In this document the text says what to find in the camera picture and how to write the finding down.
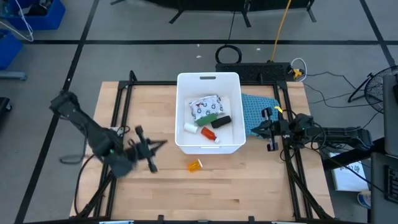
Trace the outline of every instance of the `desk fan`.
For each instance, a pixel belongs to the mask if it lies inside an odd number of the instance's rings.
[[[393,66],[373,75],[370,73],[368,78],[349,96],[348,103],[354,100],[365,97],[366,101],[376,111],[383,113],[383,76],[385,75],[398,75],[398,66]],[[353,98],[354,95],[364,86],[364,95]]]

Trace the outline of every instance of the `blue bin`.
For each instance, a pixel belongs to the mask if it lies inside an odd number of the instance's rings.
[[[0,70],[6,69],[22,48],[22,43],[8,30],[0,29],[5,36],[0,39]]]
[[[18,0],[22,8],[29,7],[33,3],[40,0]],[[15,0],[9,1],[9,10],[13,15],[18,15],[19,7]],[[58,29],[65,13],[65,6],[60,0],[53,0],[46,16],[25,16],[26,22],[29,23],[33,30],[52,30]],[[25,22],[20,16],[5,16],[5,19],[18,30],[27,30]]]

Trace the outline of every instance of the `blue mesh towel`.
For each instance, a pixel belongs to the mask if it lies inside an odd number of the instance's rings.
[[[275,99],[242,94],[242,105],[246,136],[257,136],[257,134],[251,130],[258,127],[260,123],[264,121],[264,118],[261,116],[261,111],[263,109],[268,107],[272,108],[271,120],[278,120],[278,110],[274,107],[279,106],[279,104]]]

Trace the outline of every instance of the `red object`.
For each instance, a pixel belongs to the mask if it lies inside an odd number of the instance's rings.
[[[220,140],[217,138],[216,134],[213,131],[210,131],[208,128],[204,127],[201,131],[201,134],[206,138],[213,140],[215,143],[218,143]]]

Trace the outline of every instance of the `yellow cable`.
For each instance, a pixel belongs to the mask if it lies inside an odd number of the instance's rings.
[[[292,2],[292,0],[289,0],[289,2],[287,3],[287,6],[286,6],[286,9],[285,9],[285,12],[284,12],[284,16],[282,17],[282,21],[280,22],[280,25],[279,25],[279,30],[278,30],[278,34],[277,34],[276,39],[275,39],[274,52],[272,53],[271,62],[274,61],[274,56],[275,56],[275,52],[276,52],[276,45],[278,44],[279,34],[280,34],[280,31],[282,30],[282,26],[284,25],[286,14],[287,14],[287,11],[289,10],[291,2]]]

